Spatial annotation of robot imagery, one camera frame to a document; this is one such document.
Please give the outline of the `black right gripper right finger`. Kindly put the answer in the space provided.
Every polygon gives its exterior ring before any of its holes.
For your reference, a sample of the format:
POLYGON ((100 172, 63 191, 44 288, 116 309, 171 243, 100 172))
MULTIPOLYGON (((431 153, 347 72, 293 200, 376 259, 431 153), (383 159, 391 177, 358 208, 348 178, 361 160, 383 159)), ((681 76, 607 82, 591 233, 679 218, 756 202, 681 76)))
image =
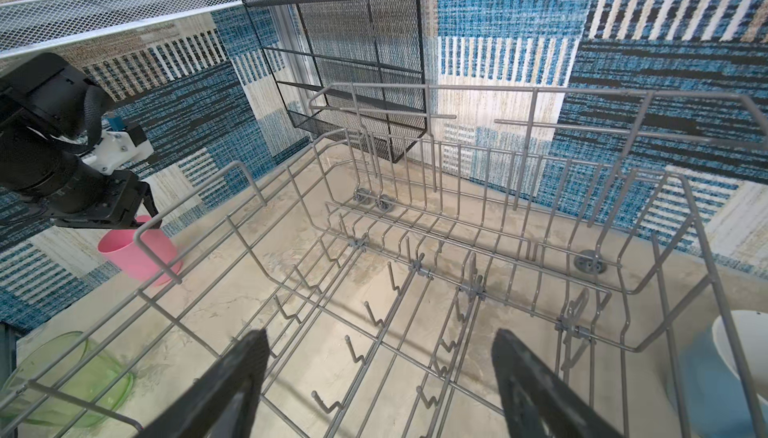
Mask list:
POLYGON ((492 364, 511 437, 618 437, 512 331, 499 329, 492 364))

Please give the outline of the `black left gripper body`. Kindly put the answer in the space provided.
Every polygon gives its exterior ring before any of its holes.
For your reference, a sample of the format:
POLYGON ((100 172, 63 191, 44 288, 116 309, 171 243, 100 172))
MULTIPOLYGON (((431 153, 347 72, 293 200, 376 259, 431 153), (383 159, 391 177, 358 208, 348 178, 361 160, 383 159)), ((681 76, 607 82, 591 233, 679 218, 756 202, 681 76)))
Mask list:
POLYGON ((48 201, 49 210, 44 216, 62 228, 135 230, 141 226, 137 218, 141 208, 150 217, 158 215, 151 186, 132 171, 116 170, 103 179, 101 194, 92 193, 90 202, 80 210, 65 213, 55 210, 48 201))

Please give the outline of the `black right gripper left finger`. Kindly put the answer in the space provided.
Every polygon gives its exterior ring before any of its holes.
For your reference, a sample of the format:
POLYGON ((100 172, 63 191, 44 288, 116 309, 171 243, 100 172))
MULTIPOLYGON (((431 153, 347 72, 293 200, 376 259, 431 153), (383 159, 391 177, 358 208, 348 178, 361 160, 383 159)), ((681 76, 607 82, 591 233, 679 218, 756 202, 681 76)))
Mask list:
POLYGON ((140 437, 248 437, 270 358, 267 332, 249 331, 140 437))

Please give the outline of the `pink plastic cup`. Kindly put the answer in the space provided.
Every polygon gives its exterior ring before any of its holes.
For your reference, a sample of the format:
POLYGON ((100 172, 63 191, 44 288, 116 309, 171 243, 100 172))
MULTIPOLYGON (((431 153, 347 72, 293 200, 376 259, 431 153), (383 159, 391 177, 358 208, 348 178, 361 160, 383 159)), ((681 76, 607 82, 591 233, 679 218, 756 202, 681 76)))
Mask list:
MULTIPOLYGON (((130 278, 147 282, 160 272, 160 267, 134 242, 134 234, 134 229, 111 230, 101 238, 97 250, 130 278)), ((178 257, 175 244, 161 229, 147 230, 141 242, 166 264, 178 257)))

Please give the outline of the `light blue mug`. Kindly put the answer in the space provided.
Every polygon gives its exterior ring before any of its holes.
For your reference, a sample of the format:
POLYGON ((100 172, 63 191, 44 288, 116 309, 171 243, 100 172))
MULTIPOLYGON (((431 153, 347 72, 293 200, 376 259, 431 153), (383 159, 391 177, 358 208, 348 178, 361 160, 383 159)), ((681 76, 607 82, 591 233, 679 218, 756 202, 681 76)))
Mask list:
MULTIPOLYGON (((767 314, 735 310, 732 317, 761 411, 766 414, 767 314)), ((754 437, 751 413, 722 319, 715 319, 675 354, 678 375, 667 376, 666 393, 677 409, 676 386, 682 387, 690 431, 699 437, 754 437)))

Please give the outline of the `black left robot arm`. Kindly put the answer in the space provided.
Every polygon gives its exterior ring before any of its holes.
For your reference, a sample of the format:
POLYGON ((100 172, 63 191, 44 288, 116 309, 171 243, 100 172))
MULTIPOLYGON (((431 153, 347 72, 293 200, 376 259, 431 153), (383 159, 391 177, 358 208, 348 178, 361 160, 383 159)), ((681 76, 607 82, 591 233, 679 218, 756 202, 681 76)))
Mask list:
POLYGON ((111 115, 112 97, 64 58, 43 53, 1 74, 1 187, 25 210, 4 227, 48 220, 129 230, 155 217, 151 186, 127 166, 154 150, 143 128, 111 115))

